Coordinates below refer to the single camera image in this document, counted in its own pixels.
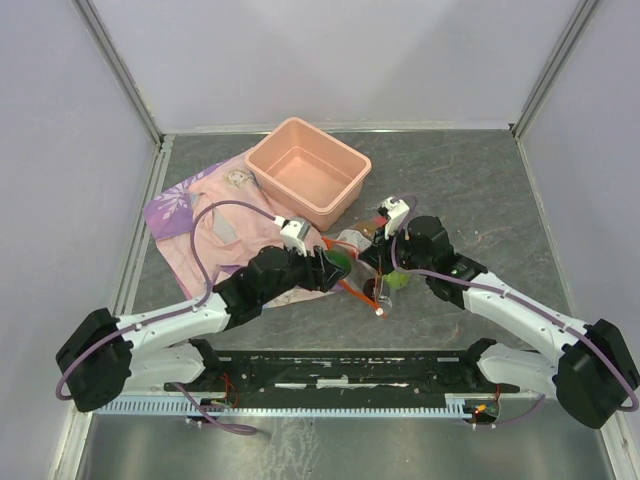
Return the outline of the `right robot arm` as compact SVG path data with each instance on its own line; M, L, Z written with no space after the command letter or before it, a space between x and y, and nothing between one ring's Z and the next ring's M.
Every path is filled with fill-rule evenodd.
M479 315L529 345L493 340L472 346L458 368L467 389L508 384L559 402L575 420L601 428L618 411L639 409L639 371L620 330L564 315L508 286L486 266L454 250L439 218L409 219L388 207L359 258L387 275L419 275L440 300Z

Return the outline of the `dark purple fake eggplant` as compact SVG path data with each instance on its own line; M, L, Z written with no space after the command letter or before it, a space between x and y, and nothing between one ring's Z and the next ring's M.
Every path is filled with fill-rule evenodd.
M384 293L384 283L380 278L369 278L364 282L362 292L366 298L377 302Z

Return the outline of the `clear zip top bag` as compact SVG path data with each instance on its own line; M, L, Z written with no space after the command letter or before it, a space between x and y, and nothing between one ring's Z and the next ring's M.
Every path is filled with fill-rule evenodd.
M336 234L323 236L325 246L331 250L338 250L350 256L351 273L338 282L338 285L349 295L368 305L378 317L386 318L391 313L396 294L390 292L384 285L384 293L377 301L371 301L363 295L364 282L373 277L383 281L383 274L374 272L369 266L358 260L358 254L371 244L374 232L379 227L384 227L386 220L376 216L361 221Z

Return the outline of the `green fake apple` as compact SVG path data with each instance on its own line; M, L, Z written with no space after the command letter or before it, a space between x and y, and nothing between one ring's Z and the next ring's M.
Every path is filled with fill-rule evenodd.
M393 271L383 276L383 282L390 292L405 288L411 280L411 274Z

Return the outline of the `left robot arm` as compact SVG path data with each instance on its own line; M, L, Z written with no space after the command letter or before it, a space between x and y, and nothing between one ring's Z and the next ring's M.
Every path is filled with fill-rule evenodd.
M236 328L295 288L325 293L351 271L345 254L317 247L305 256L266 247L205 296L144 314L91 312L56 355L59 399L82 413L97 410L129 388L152 355L182 341Z

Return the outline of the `dark green fake vegetable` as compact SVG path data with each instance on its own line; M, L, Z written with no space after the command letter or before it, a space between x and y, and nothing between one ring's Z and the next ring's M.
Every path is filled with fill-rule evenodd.
M324 256L332 265L342 270L344 275L351 272L351 260L348 254L338 250L325 250Z

